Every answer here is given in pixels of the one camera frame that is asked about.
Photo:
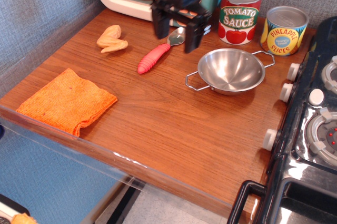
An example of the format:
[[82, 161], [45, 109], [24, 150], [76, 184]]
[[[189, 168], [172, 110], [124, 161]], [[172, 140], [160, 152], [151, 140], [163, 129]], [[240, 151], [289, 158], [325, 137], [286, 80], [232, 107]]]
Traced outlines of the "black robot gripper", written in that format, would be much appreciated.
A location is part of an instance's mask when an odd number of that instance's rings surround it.
[[[168, 36], [170, 20], [187, 24], [182, 11], [195, 14], [193, 19], [197, 23], [206, 24], [211, 13], [201, 5], [201, 0], [152, 0], [151, 5], [154, 32], [158, 39]], [[210, 24], [205, 26], [188, 23], [185, 28], [185, 53], [191, 53], [200, 46], [204, 35], [211, 31]]]

